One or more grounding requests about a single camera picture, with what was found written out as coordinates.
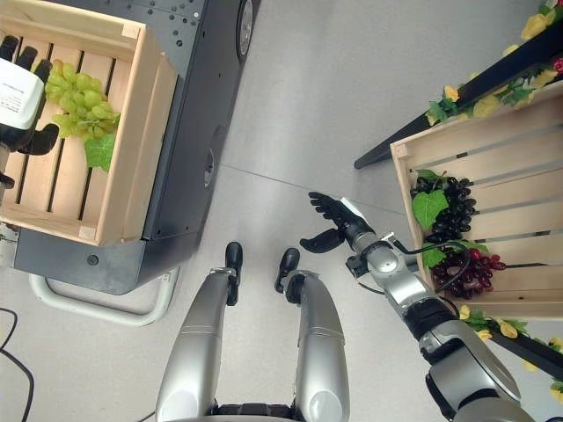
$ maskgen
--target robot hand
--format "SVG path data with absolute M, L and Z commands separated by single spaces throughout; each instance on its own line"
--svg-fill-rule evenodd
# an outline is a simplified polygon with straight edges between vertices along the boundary
M 333 220 L 337 229 L 329 229 L 312 239 L 301 239 L 299 243 L 305 250 L 324 253 L 340 246 L 345 240 L 352 246 L 360 233 L 374 233 L 359 211 L 354 211 L 354 207 L 346 199 L 334 200 L 318 192 L 310 192 L 309 197 L 315 210 L 326 220 Z
M 41 60 L 31 71 L 37 50 L 24 48 L 12 62 L 18 39 L 6 36 L 0 45 L 0 189 L 11 189 L 12 178 L 3 174 L 8 155 L 44 155 L 54 146 L 59 135 L 56 125 L 48 124 L 41 131 L 35 130 L 45 105 L 45 83 L 49 78 L 51 63 Z

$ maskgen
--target white metal handle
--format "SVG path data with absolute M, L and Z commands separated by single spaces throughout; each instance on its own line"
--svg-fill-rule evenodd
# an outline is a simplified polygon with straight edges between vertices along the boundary
M 37 298 L 52 308 L 72 312 L 85 317 L 102 319 L 111 323 L 142 327 L 154 323 L 166 313 L 170 300 L 172 299 L 178 273 L 179 267 L 161 276 L 155 306 L 146 314 L 136 314 L 122 309 L 110 308 L 85 302 L 77 298 L 59 295 L 49 286 L 47 278 L 41 275 L 29 274 L 29 283 Z

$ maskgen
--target wooden crate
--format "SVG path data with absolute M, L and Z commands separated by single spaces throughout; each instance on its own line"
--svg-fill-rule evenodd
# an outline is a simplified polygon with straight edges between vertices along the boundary
M 416 169 L 475 182 L 479 213 L 464 238 L 485 242 L 512 267 L 494 272 L 494 291 L 456 302 L 499 317 L 563 317 L 563 85 L 536 98 L 520 110 L 454 121 L 391 145 L 417 248 L 423 234 L 409 193 Z M 422 268 L 420 256 L 418 263 Z M 545 266 L 525 266 L 536 263 Z M 433 285 L 429 272 L 423 275 Z
M 108 173 L 88 169 L 76 137 L 45 156 L 11 154 L 0 221 L 87 244 L 140 238 L 177 72 L 146 25 L 33 0 L 0 2 L 0 35 L 20 37 L 38 60 L 60 59 L 99 78 L 121 111 Z M 46 105 L 39 127 L 56 106 Z

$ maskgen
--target grape leaf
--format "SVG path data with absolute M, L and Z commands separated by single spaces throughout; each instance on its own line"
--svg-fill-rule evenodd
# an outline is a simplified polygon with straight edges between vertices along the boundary
M 429 229 L 436 217 L 443 209 L 448 207 L 448 201 L 443 190 L 431 193 L 420 192 L 413 199 L 413 213 L 423 229 Z
M 106 135 L 99 139 L 88 139 L 84 143 L 88 167 L 101 167 L 103 171 L 108 172 L 109 164 L 112 162 L 114 144 L 115 135 Z
M 422 247 L 426 248 L 430 246 L 430 242 L 425 242 Z M 446 254 L 440 251 L 439 249 L 431 249 L 430 251 L 422 252 L 422 264 L 428 268 L 432 268 L 433 266 L 437 266 L 442 262 L 442 260 L 446 258 Z

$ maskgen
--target cart wheel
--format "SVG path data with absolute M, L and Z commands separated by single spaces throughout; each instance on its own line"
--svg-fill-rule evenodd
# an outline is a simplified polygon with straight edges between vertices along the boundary
M 254 8 L 252 0 L 242 0 L 238 11 L 237 23 L 237 56 L 243 62 L 248 53 L 254 25 Z

